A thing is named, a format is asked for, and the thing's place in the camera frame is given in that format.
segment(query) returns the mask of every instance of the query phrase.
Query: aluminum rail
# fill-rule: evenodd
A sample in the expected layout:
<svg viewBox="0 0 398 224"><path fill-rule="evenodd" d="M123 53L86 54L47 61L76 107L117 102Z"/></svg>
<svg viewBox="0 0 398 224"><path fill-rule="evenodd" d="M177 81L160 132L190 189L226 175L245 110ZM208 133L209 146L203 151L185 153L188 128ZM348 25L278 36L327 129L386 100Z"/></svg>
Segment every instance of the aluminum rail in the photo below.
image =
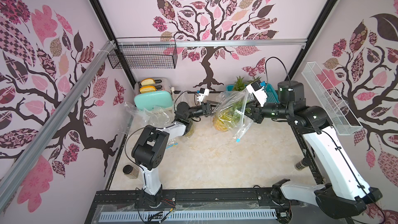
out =
<svg viewBox="0 0 398 224"><path fill-rule="evenodd" d="M307 39L268 39L268 40L205 40L205 41L176 41L176 47L218 47L218 46L264 46L264 45L305 45ZM123 45L160 45L174 44L174 42L118 42Z"/></svg>
<svg viewBox="0 0 398 224"><path fill-rule="evenodd" d="M114 41L108 41L102 47L102 52L100 51L97 53L97 56L90 63L87 70L78 79L71 91L62 100L57 109L55 109L55 112L50 116L47 122L44 123L33 141L26 146L21 156L3 177L0 182L0 212L3 211L11 196L17 191L24 178L36 164L39 156L43 153L47 144L61 127L61 124L72 110L74 104L79 100L87 85L89 85L98 69L100 69L105 62L108 52L114 48Z"/></svg>

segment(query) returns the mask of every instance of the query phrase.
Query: wire basket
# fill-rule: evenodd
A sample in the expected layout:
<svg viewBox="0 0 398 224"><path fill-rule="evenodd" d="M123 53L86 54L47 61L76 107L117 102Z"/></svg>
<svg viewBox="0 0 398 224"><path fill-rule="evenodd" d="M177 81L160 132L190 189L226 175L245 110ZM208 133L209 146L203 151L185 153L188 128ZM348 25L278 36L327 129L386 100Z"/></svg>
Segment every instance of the wire basket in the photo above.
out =
<svg viewBox="0 0 398 224"><path fill-rule="evenodd" d="M336 95L337 98L342 99L340 92L333 86L329 78L316 62L307 62L301 74L304 76L322 107L329 115L333 126L339 135L351 135L363 128L356 116L352 113L348 104L344 100L334 100L329 94L325 85L328 87L330 92L333 92Z"/></svg>
<svg viewBox="0 0 398 224"><path fill-rule="evenodd" d="M176 42L165 44L124 44L118 43L119 49L112 50L108 59L112 68L122 68L126 63L129 68L176 68Z"/></svg>

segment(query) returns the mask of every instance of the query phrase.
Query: butterfly decal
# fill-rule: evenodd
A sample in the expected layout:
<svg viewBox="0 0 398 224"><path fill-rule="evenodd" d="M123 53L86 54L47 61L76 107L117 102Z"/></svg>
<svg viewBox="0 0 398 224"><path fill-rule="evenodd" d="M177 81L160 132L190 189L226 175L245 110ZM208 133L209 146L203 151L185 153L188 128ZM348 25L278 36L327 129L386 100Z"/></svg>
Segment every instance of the butterfly decal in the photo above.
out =
<svg viewBox="0 0 398 224"><path fill-rule="evenodd" d="M117 105L119 103L123 103L123 94L125 89L119 84L119 82L115 79L115 87L117 91L117 96L113 99L113 105Z"/></svg>
<svg viewBox="0 0 398 224"><path fill-rule="evenodd" d="M265 63L266 63L265 58L262 58L260 61L257 62L256 67L243 67L242 69L245 72L248 72L249 76L256 76L257 72L258 73L265 73L264 72L265 71L265 66L264 66Z"/></svg>

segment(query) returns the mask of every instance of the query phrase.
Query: black frame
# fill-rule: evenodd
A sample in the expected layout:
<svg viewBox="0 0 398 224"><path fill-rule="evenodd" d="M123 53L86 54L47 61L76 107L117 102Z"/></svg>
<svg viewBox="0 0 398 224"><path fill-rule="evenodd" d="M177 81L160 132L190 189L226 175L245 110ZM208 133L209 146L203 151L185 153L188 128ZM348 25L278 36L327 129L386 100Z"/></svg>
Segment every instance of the black frame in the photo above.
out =
<svg viewBox="0 0 398 224"><path fill-rule="evenodd" d="M117 45L117 40L116 37L112 31L112 28L105 16L105 13L101 7L101 4L98 0L89 0L90 3L92 4L92 7L97 14L97 17L99 21L101 22L102 27L104 28L104 31L107 35L107 37L110 40L114 40L116 45ZM308 41L306 43L306 47L302 49L296 60L294 61L292 67L289 70L289 77L293 77L294 73L297 71L299 68L302 60L304 59L305 55L307 54L309 48L315 41L316 36L318 35L319 31L321 30L321 27L325 23L327 17L329 16L330 12L332 11L332 8L336 4L337 0L327 0L325 6L323 7L319 17L317 18L313 28L311 29L311 32L308 35ZM127 64L126 60L123 56L123 54L120 54L120 60L122 64ZM136 83L133 74L131 70L127 66L123 66L124 71L126 72L126 75L134 88L134 85ZM316 166L315 160L311 155L311 152L308 150L308 146L306 145L306 142L303 140L302 136L297 132L295 128L292 128L293 133L296 136L297 142L303 151L303 154L305 157L309 157L313 163L314 166L310 166L311 172L314 176L314 179L317 184L322 184L323 178L321 176L321 173ZM137 198L140 197L142 194L142 191L109 191L113 176L116 171L117 164L119 162L119 159L121 157L124 145L127 141L127 135L124 136L121 147L119 149L119 152L116 157L116 161L112 167L112 171L110 173L106 188L104 191L97 191L94 200L92 202L92 205L90 207L90 210L88 212L85 224L91 223L91 219L94 215L94 212L97 208L98 205L101 204L128 204L128 203L136 203ZM187 207L187 204L189 206L192 206L192 203L196 204L197 206L208 204L211 202L257 202L260 206L269 206L271 208L275 208L277 212L284 212L286 209L288 209L288 206L280 206L276 205L272 200L271 200L271 187L267 188L232 188L232 189L176 189L176 190L163 190L164 195L168 196L175 196L176 198L176 203L185 205ZM292 205L299 205L298 201L291 201ZM145 205L142 205L140 202L138 202L138 206L140 208L145 208Z"/></svg>

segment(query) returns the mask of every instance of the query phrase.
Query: wall mural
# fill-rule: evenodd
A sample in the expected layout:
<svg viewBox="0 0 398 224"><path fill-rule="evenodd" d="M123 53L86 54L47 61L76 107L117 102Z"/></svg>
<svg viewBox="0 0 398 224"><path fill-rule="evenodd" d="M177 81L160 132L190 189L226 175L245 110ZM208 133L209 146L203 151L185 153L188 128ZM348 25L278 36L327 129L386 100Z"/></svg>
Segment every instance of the wall mural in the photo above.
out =
<svg viewBox="0 0 398 224"><path fill-rule="evenodd" d="M153 27L162 32L161 40L169 41L170 37L177 40L252 40L271 39L278 32L269 29L277 18L269 17L274 5L271 0L157 0L162 16L154 18ZM209 60L214 57L226 59L226 53L233 59L248 56L259 49L255 46L238 47L188 47L177 48L182 53L182 59L189 58L192 62L199 61L206 71L206 78L194 87L207 84L223 85L214 79ZM256 72L264 72L264 67L244 67L250 76Z"/></svg>
<svg viewBox="0 0 398 224"><path fill-rule="evenodd" d="M398 0L392 4L398 14ZM330 79L323 83L325 88L337 104L347 102L363 125L354 135L354 144L364 140L368 143L365 157L369 168L378 164L385 177L398 187L398 130L391 128L398 122L398 50L378 45L381 38L398 45L398 17L381 13L370 18L377 20L377 30L368 30L364 21L360 22L348 42L342 38L333 45L333 57L323 63L326 69L317 76L321 81ZM341 111L353 120L347 109ZM395 153L387 152L385 147ZM398 223L398 212L383 212L386 223ZM366 213L371 218L383 218L374 204L368 205Z"/></svg>
<svg viewBox="0 0 398 224"><path fill-rule="evenodd" d="M0 73L0 82L4 81L7 84L0 89L0 130L13 124L17 127L6 133L0 132L0 147L10 151L0 152L0 159L15 161L23 150L11 155L12 150L24 147L33 140L39 127L50 118L77 82L78 70L84 73L86 64L94 58L94 44L89 42L89 45L84 47L79 32L73 35L75 30L55 11L58 21L52 19L53 10L47 5L42 6L42 11L36 9L34 12L29 12L22 0L0 1L0 12L5 17L0 16L0 48L1 57L7 66L7 68L2 67ZM39 40L36 46L35 42L28 40L17 28L17 25L30 20ZM58 23L62 26L59 33L56 32ZM30 33L26 25L22 29ZM44 44L46 38L53 38L49 45ZM29 212L35 211L40 206L40 193L49 189L48 182L52 181L53 172L66 177L67 166L77 161L81 150L95 148L102 151L105 176L108 157L114 156L117 150L117 148L112 150L117 135L106 142L103 139L88 137L86 133L86 128L92 126L90 120L97 117L96 109L105 103L101 99L106 92L108 81L108 77L103 77L104 71L105 63L69 113L69 122L54 135L53 139L56 139L57 143L46 147L52 150L49 158L40 156L35 167L22 182L17 203L28 201ZM118 92L113 101L113 105L116 105L123 102L125 89L116 79L114 83ZM36 122L37 130L25 128L25 121ZM65 145L66 137L70 138L71 144Z"/></svg>

